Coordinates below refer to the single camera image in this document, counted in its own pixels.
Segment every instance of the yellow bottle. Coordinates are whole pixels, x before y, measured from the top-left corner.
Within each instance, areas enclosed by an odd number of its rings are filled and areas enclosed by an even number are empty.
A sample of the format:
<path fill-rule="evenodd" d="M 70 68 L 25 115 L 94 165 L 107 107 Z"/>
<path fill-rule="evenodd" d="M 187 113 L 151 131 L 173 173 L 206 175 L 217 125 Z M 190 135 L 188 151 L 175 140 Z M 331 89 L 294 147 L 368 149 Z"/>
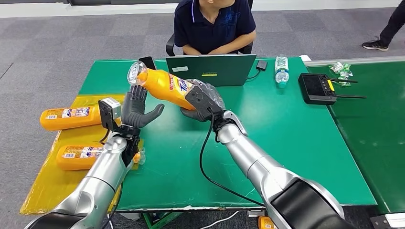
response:
<path fill-rule="evenodd" d="M 259 217 L 259 229 L 277 229 L 270 217 Z"/>
<path fill-rule="evenodd" d="M 78 108 L 55 108 L 42 112 L 41 126 L 45 130 L 64 130 L 101 123 L 98 105 Z"/>
<path fill-rule="evenodd" d="M 145 150 L 141 145 L 140 148 L 133 161 L 143 164 L 145 162 Z M 56 156 L 56 164 L 62 170 L 90 169 L 102 151 L 103 146 L 101 144 L 95 146 L 63 146 Z"/>
<path fill-rule="evenodd" d="M 155 98 L 177 104 L 188 110 L 195 110 L 185 96 L 192 84 L 164 70 L 153 70 L 136 61 L 128 72 L 131 85 L 141 85 Z"/>

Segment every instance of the bottle cap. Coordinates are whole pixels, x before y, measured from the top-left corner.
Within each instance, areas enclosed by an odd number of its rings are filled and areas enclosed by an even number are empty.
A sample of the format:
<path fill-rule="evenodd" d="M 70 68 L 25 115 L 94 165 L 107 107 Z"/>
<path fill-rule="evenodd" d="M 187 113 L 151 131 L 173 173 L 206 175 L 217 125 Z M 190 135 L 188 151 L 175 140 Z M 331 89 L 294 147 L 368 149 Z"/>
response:
<path fill-rule="evenodd" d="M 148 69 L 141 61 L 135 61 L 129 68 L 127 79 L 130 85 L 142 85 L 148 77 Z"/>
<path fill-rule="evenodd" d="M 287 86 L 287 82 L 281 81 L 278 83 L 279 88 L 285 88 Z"/>

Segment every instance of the gray robotic hand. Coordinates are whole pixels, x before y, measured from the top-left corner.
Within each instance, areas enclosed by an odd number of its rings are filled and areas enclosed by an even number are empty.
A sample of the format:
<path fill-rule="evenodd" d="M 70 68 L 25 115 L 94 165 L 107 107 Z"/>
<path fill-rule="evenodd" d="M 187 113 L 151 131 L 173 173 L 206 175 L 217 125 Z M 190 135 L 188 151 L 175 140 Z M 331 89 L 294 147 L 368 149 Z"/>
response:
<path fill-rule="evenodd" d="M 200 122 L 211 120 L 212 115 L 225 110 L 225 104 L 214 86 L 209 83 L 203 83 L 199 80 L 186 80 L 193 84 L 186 95 L 196 110 L 187 110 L 180 108 L 180 111 L 186 117 L 195 119 Z"/>
<path fill-rule="evenodd" d="M 122 107 L 121 123 L 134 128 L 143 128 L 157 117 L 164 109 L 163 104 L 158 104 L 155 109 L 145 114 L 145 100 L 148 91 L 139 85 L 132 85 L 125 95 Z"/>

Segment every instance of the person's leg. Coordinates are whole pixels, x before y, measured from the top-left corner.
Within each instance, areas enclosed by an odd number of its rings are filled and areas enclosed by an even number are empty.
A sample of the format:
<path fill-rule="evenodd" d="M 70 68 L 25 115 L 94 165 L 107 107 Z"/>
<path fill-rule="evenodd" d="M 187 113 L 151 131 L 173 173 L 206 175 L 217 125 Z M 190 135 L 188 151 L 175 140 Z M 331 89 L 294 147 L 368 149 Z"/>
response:
<path fill-rule="evenodd" d="M 387 51 L 388 46 L 394 38 L 395 34 L 405 24 L 405 0 L 399 4 L 388 21 L 388 25 L 380 34 L 380 39 L 377 41 L 365 42 L 362 44 L 365 49 L 377 49 Z"/>
<path fill-rule="evenodd" d="M 391 43 L 395 34 L 402 28 L 405 24 L 405 0 L 399 4 L 391 15 L 388 25 L 380 34 L 381 45 L 387 46 Z"/>

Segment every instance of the laptop logo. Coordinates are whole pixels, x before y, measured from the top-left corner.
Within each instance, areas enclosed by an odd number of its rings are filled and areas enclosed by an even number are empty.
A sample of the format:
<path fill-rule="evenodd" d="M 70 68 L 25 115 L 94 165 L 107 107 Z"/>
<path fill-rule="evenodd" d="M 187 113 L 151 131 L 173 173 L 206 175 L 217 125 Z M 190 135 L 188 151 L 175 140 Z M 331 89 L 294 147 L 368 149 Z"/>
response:
<path fill-rule="evenodd" d="M 170 90 L 173 90 L 174 88 L 174 79 L 172 74 L 169 74 L 169 88 Z"/>
<path fill-rule="evenodd" d="M 218 76 L 218 73 L 203 73 L 201 74 L 202 77 L 209 77 L 209 76 Z"/>

